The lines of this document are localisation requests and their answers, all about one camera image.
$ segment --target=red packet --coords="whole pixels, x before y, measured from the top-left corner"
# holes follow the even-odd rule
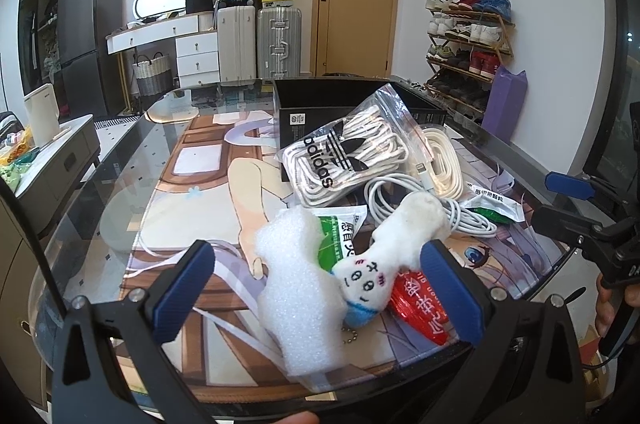
[[[436,344],[444,344],[449,334],[444,324],[449,321],[436,293],[423,273],[398,274],[389,306],[420,334]]]

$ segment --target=adidas logo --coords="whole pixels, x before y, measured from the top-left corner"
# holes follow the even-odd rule
[[[351,157],[349,154],[355,152],[361,147],[366,139],[358,137],[356,139],[347,139],[341,141],[342,132],[344,131],[344,121],[339,121],[334,125],[327,134],[326,141],[321,147],[316,143],[314,138],[306,137],[303,140],[306,146],[306,152],[309,155],[311,164],[318,174],[324,188],[330,188],[334,185],[327,166],[332,163],[334,166],[340,167],[345,171],[365,171],[369,166],[361,160]]]

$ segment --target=refrigerator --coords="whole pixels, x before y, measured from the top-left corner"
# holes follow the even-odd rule
[[[122,28],[123,0],[58,0],[58,46],[72,119],[122,112],[125,101],[118,60],[106,37]]]

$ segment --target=glass tabletop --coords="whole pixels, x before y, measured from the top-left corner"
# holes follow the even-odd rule
[[[65,300],[115,301],[149,287],[202,239],[214,248],[214,275],[178,338],[163,349],[212,415],[278,416],[437,377],[466,346],[453,331],[437,346],[389,311],[347,344],[344,369],[304,379],[283,372],[280,351],[257,318],[256,298],[268,273],[256,267],[254,253],[255,232],[295,203],[275,158],[273,110],[272,86],[260,81],[173,91],[156,102],[84,184],[47,246]],[[532,211],[540,203],[574,206],[546,191],[535,162],[470,120],[450,117],[447,127],[465,179],[522,203],[526,218],[501,227],[494,239],[452,237],[447,246],[486,285],[533,296],[570,254],[533,232]],[[355,192],[346,202],[364,199]],[[354,239],[357,251],[366,250],[372,230],[364,224]],[[40,273],[31,287],[30,324],[52,365],[62,322]],[[153,408],[126,343],[115,351],[137,401]]]

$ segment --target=woven basket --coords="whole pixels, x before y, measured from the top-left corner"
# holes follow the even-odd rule
[[[141,58],[146,58],[147,61],[140,61]],[[169,56],[163,56],[161,52],[156,52],[153,59],[138,56],[136,64],[133,65],[133,76],[138,83],[141,96],[167,92],[173,88],[174,84]]]

